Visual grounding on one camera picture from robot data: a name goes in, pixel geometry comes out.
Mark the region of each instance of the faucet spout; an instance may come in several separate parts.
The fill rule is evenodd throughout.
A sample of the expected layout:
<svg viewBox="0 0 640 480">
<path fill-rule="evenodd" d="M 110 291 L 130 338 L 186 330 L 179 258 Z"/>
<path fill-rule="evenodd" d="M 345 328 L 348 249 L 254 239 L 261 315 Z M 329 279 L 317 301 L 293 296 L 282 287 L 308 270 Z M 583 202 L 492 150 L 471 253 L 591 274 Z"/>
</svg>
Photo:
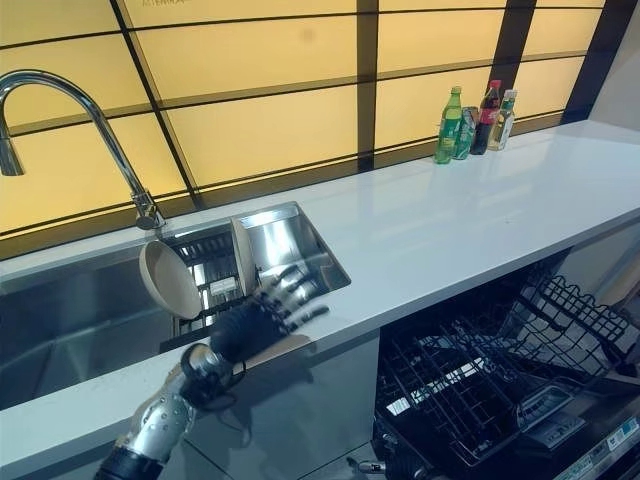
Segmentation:
<svg viewBox="0 0 640 480">
<path fill-rule="evenodd" d="M 0 172 L 2 175 L 24 174 L 24 169 L 11 142 L 9 127 L 5 119 L 4 104 L 11 91 L 21 85 L 29 84 L 53 87 L 66 93 L 82 105 L 129 185 L 131 198 L 138 210 L 136 224 L 144 230 L 162 227 L 165 222 L 158 206 L 149 191 L 140 182 L 100 107 L 77 85 L 53 73 L 42 70 L 15 70 L 0 76 Z"/>
</svg>

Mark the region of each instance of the robotic arm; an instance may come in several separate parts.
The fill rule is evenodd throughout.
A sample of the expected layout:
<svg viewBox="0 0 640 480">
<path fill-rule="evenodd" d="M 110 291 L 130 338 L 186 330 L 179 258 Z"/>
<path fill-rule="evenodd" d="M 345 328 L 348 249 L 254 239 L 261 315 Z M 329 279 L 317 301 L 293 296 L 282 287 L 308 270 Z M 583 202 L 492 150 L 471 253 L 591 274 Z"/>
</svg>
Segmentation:
<svg viewBox="0 0 640 480">
<path fill-rule="evenodd" d="M 243 305 L 211 326 L 209 345 L 191 345 L 164 385 L 138 407 L 129 432 L 118 438 L 95 480 L 155 480 L 171 451 L 189 431 L 198 410 L 234 385 L 233 367 L 328 311 L 299 314 L 326 293 L 319 275 L 293 266 L 261 287 Z"/>
</svg>

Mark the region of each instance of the dish drying rack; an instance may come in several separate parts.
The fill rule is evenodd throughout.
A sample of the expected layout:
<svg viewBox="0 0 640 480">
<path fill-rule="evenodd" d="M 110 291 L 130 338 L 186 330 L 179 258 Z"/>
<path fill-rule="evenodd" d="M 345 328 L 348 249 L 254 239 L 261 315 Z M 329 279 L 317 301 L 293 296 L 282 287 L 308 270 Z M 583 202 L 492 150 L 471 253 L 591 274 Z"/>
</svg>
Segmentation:
<svg viewBox="0 0 640 480">
<path fill-rule="evenodd" d="M 173 318 L 173 336 L 211 325 L 218 314 L 242 303 L 238 266 L 230 231 L 192 238 L 171 245 L 189 269 L 198 287 L 202 311 L 193 319 Z"/>
<path fill-rule="evenodd" d="M 502 298 L 515 298 L 503 305 L 480 287 L 455 299 L 462 313 L 450 300 L 384 339 L 378 414 L 417 413 L 476 466 L 624 364 L 637 333 L 625 317 L 561 276 L 521 286 L 498 281 Z"/>
</svg>

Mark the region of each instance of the white countertop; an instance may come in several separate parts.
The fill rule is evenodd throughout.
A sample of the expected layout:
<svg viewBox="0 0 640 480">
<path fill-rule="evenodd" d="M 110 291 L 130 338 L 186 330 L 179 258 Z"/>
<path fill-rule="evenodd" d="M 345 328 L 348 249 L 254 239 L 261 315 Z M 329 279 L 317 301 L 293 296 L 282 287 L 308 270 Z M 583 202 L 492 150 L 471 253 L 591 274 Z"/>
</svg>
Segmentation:
<svg viewBox="0 0 640 480">
<path fill-rule="evenodd" d="M 592 121 L 512 138 L 503 152 L 431 159 L 169 220 L 172 230 L 297 201 L 352 283 L 331 312 L 266 352 L 324 351 L 640 217 L 640 132 Z M 140 231 L 0 263 L 9 279 L 140 243 Z M 162 383 L 182 349 L 0 412 L 0 476 L 104 444 Z"/>
</svg>

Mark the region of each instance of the dishwasher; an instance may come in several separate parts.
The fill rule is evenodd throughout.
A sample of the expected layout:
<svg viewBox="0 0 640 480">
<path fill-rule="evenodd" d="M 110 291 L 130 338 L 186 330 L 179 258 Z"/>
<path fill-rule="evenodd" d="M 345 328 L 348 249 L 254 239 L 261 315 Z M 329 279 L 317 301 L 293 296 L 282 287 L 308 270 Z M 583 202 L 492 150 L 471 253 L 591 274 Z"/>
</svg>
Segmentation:
<svg viewBox="0 0 640 480">
<path fill-rule="evenodd" d="M 554 275 L 557 265 L 525 267 L 381 330 L 376 430 L 421 471 L 640 474 L 639 331 Z"/>
</svg>

